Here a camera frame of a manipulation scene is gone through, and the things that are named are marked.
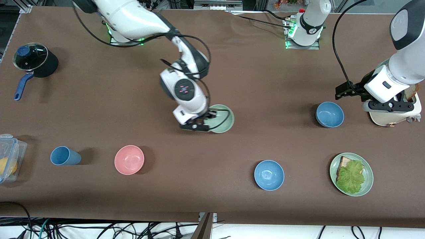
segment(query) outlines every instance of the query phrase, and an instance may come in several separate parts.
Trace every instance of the lettuce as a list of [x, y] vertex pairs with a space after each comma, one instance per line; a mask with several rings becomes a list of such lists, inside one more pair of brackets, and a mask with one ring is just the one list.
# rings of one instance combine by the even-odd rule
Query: lettuce
[[352, 160], [346, 167], [341, 167], [339, 171], [341, 179], [337, 181], [339, 189], [346, 193], [358, 193], [365, 181], [365, 177], [360, 173], [362, 170], [360, 160]]

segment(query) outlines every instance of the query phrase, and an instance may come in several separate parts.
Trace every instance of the light green bowl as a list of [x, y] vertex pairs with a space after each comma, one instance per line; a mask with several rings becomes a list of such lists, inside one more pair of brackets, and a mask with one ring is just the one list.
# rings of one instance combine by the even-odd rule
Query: light green bowl
[[229, 117], [227, 118], [227, 120], [221, 124], [220, 126], [218, 126], [215, 129], [210, 130], [211, 132], [214, 133], [224, 133], [226, 131], [228, 131], [229, 129], [231, 129], [231, 127], [233, 126], [233, 123], [235, 122], [235, 116], [233, 115], [232, 110], [225, 106], [225, 105], [213, 105], [210, 107], [210, 109], [219, 109], [219, 110], [229, 110], [227, 111], [217, 111], [217, 117], [213, 118], [213, 119], [205, 119], [204, 122], [205, 124], [209, 125], [210, 128], [213, 128], [217, 125], [219, 125], [221, 122], [223, 122], [223, 120], [227, 117], [228, 114]]
[[[365, 177], [365, 181], [363, 182], [362, 188], [360, 189], [360, 191], [358, 193], [346, 193], [337, 186], [337, 171], [338, 171], [338, 167], [340, 165], [342, 156], [345, 156], [345, 157], [352, 159], [352, 160], [360, 160], [361, 163], [365, 166], [363, 173], [362, 173], [363, 176]], [[345, 193], [349, 196], [363, 196], [370, 191], [370, 189], [372, 188], [372, 185], [373, 185], [372, 168], [370, 167], [370, 165], [368, 164], [368, 162], [366, 162], [366, 160], [364, 158], [360, 157], [357, 154], [353, 154], [353, 153], [338, 154], [331, 162], [331, 167], [329, 169], [329, 173], [331, 175], [331, 180], [334, 183], [335, 187], [337, 187], [338, 190], [340, 190], [341, 192], [343, 192], [343, 193]]]

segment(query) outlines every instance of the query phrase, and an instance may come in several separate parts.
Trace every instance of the pot handle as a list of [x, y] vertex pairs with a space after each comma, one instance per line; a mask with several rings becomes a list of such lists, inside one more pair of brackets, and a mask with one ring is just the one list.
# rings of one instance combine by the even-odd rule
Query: pot handle
[[24, 92], [26, 82], [33, 77], [34, 77], [33, 73], [26, 73], [21, 78], [21, 80], [19, 81], [19, 84], [18, 84], [18, 88], [16, 89], [16, 92], [15, 92], [15, 97], [13, 98], [15, 101], [18, 101], [18, 100], [21, 99], [22, 93]]

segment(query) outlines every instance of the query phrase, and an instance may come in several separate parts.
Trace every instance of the brown table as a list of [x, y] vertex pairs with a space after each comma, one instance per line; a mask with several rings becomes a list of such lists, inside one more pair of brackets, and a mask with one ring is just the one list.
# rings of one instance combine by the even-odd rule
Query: brown table
[[[315, 122], [315, 106], [334, 101], [335, 86], [344, 82], [331, 43], [337, 15], [326, 21], [320, 50], [303, 51], [286, 50], [278, 27], [224, 11], [162, 14], [211, 48], [205, 81], [212, 104], [235, 113], [233, 128], [224, 134], [179, 129], [176, 104], [159, 87], [166, 67], [159, 59], [179, 57], [165, 38], [113, 48], [92, 38], [71, 8], [34, 7], [21, 16], [0, 67], [1, 133], [28, 143], [18, 180], [0, 186], [0, 201], [23, 203], [39, 217], [196, 221], [198, 212], [213, 211], [228, 223], [425, 226], [424, 123], [375, 126], [359, 97], [338, 101], [346, 116], [339, 128]], [[82, 15], [106, 40], [100, 18]], [[247, 16], [279, 23], [266, 14]], [[395, 52], [391, 18], [347, 15], [341, 21], [337, 49], [352, 81]], [[23, 72], [13, 66], [13, 52], [28, 42], [48, 46], [59, 67], [30, 80], [14, 102]], [[113, 159], [128, 144], [142, 148], [146, 163], [123, 176]], [[51, 164], [59, 145], [80, 152], [81, 165]], [[345, 196], [331, 183], [330, 161], [342, 152], [371, 165], [375, 181], [365, 196]], [[254, 182], [254, 167], [264, 159], [285, 170], [277, 191]], [[1, 214], [24, 215], [6, 206]]]

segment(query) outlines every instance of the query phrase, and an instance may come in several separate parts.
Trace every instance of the clear container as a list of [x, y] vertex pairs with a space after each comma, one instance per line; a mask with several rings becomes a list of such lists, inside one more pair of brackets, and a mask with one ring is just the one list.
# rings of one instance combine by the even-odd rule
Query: clear container
[[27, 143], [10, 134], [0, 135], [0, 183], [14, 182], [21, 168]]

